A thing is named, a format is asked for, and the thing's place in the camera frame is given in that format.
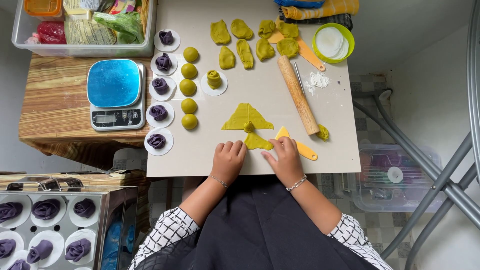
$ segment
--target black and white checkered shirt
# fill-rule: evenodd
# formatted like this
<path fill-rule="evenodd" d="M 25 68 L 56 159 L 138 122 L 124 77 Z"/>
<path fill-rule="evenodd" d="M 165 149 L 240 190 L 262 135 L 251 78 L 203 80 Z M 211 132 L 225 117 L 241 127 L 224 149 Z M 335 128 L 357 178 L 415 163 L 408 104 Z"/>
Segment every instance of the black and white checkered shirt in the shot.
<path fill-rule="evenodd" d="M 132 260 L 128 270 L 136 270 L 139 263 L 151 254 L 175 243 L 199 230 L 200 227 L 182 209 L 176 207 L 165 211 L 158 219 L 155 228 L 147 236 L 144 243 Z M 366 259 L 380 270 L 392 270 L 375 251 L 363 233 L 360 224 L 349 215 L 342 219 L 328 236 L 340 241 L 360 257 Z"/>

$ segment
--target black apron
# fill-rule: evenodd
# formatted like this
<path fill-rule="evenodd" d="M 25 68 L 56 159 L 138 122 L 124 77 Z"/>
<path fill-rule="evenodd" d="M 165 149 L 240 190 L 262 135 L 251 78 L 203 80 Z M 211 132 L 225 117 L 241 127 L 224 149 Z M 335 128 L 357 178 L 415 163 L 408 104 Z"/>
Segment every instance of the black apron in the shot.
<path fill-rule="evenodd" d="M 242 176 L 201 231 L 145 258 L 136 270 L 377 270 L 323 234 L 270 175 Z"/>

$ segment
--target yellow towel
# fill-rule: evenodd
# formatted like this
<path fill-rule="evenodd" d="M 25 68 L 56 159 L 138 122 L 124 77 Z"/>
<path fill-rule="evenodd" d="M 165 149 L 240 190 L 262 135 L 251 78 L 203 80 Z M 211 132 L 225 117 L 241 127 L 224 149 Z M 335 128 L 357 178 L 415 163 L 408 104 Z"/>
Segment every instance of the yellow towel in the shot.
<path fill-rule="evenodd" d="M 325 0 L 319 9 L 303 9 L 282 6 L 283 14 L 288 19 L 305 20 L 348 13 L 355 15 L 359 11 L 359 0 Z"/>

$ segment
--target red food package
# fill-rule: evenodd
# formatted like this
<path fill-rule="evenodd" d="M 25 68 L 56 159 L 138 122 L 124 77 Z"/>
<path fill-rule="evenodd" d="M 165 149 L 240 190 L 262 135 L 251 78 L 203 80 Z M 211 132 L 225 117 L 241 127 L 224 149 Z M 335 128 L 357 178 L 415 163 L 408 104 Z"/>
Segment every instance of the red food package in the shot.
<path fill-rule="evenodd" d="M 36 31 L 42 44 L 67 44 L 63 22 L 41 22 Z"/>

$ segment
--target silver bracelet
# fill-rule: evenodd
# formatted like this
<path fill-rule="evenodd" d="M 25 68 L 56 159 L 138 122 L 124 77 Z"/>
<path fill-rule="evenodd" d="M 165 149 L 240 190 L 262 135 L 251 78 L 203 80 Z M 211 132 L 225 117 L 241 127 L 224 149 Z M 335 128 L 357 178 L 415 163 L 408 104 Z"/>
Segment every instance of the silver bracelet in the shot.
<path fill-rule="evenodd" d="M 218 178 L 216 178 L 216 177 L 214 177 L 214 176 L 211 176 L 211 175 L 209 175 L 209 176 L 212 177 L 213 179 L 219 181 L 220 184 L 222 184 L 224 187 L 228 188 L 228 187 L 227 187 L 227 183 L 223 182 L 222 180 L 220 180 L 220 179 L 218 179 Z"/>
<path fill-rule="evenodd" d="M 287 191 L 292 191 L 292 189 L 301 185 L 303 183 L 303 181 L 305 181 L 305 180 L 307 180 L 307 176 L 304 174 L 302 179 L 300 181 L 296 182 L 291 188 L 287 188 Z"/>

